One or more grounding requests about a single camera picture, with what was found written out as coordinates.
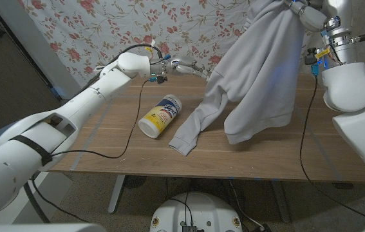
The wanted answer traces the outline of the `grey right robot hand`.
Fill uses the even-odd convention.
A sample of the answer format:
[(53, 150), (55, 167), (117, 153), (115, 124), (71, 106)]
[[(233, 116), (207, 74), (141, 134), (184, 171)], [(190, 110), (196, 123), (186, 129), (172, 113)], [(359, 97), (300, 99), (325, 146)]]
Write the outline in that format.
[(351, 41), (353, 13), (350, 0), (284, 0), (283, 3), (307, 30), (327, 33), (323, 43), (331, 50), (328, 60), (332, 66), (357, 61), (356, 47)]

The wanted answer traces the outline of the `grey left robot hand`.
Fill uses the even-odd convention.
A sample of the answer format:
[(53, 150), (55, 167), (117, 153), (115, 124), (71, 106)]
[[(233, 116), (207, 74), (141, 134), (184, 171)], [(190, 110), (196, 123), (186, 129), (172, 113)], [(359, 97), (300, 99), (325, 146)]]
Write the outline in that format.
[(206, 81), (209, 80), (209, 71), (193, 57), (166, 57), (151, 61), (150, 74), (152, 75), (195, 75)]

